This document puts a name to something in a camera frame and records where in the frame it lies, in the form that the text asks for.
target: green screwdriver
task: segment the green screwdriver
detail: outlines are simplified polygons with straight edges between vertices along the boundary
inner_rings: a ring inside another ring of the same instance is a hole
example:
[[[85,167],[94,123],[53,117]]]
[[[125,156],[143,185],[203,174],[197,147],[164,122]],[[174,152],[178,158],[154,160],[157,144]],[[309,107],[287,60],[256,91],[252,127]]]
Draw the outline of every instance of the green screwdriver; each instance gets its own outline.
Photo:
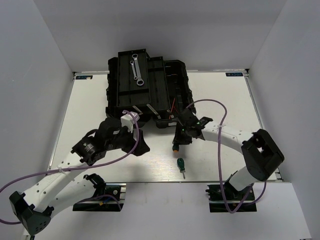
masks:
[[[180,169],[180,173],[182,173],[183,175],[183,179],[186,179],[186,176],[185,176],[185,161],[183,158],[178,158],[176,163],[178,164],[178,168]]]

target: white wall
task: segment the white wall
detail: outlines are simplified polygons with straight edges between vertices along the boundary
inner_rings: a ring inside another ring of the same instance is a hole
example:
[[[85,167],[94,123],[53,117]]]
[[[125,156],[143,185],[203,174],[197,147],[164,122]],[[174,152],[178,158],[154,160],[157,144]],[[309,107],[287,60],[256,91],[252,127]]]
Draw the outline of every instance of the white wall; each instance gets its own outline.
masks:
[[[285,156],[312,239],[320,239],[320,1],[288,0],[251,71],[263,123]]]
[[[34,0],[70,68],[147,48],[188,70],[250,68],[286,0]]]
[[[0,185],[45,170],[57,134],[72,73],[32,0],[0,4]],[[9,195],[0,194],[0,218],[17,221]],[[1,239],[20,239],[22,227],[0,223]]]

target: black label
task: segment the black label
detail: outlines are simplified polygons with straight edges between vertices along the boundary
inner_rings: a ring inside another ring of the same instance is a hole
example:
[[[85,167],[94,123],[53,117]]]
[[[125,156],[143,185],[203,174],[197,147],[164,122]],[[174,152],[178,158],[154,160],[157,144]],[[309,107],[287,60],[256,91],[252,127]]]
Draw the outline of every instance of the black label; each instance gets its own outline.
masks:
[[[75,79],[92,79],[93,75],[76,76]]]
[[[226,72],[225,75],[227,77],[243,77],[244,76],[242,72]]]

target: open toolbox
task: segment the open toolbox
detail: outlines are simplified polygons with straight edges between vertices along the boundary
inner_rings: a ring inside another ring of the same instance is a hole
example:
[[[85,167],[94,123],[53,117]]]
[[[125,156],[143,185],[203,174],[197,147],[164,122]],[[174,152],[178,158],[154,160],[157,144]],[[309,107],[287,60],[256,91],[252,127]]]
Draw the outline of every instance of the open toolbox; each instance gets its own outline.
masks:
[[[130,62],[135,54],[143,85],[134,79]],[[133,111],[140,115],[140,127],[153,118],[162,129],[176,126],[177,114],[193,102],[186,65],[180,60],[150,57],[146,49],[139,49],[118,52],[109,59],[108,69],[107,116],[119,119],[123,110]]]

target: wrench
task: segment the wrench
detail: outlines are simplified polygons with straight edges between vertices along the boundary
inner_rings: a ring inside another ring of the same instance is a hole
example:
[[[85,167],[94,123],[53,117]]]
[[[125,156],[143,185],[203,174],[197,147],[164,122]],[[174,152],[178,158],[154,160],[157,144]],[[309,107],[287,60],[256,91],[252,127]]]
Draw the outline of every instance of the wrench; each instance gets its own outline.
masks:
[[[136,75],[135,62],[134,62],[134,61],[130,61],[130,64],[131,64],[132,71],[133,71],[133,75],[134,75],[133,79],[134,79],[134,80],[137,80],[138,77],[137,77],[137,75]]]
[[[138,86],[143,86],[145,84],[145,82],[143,81],[143,79],[141,78],[141,73],[140,73],[140,68],[139,68],[139,62],[138,62],[138,54],[133,54],[132,55],[132,58],[134,60],[134,65],[135,65],[135,70],[136,70],[136,76],[138,77],[137,78],[137,81],[136,81],[136,84]]]

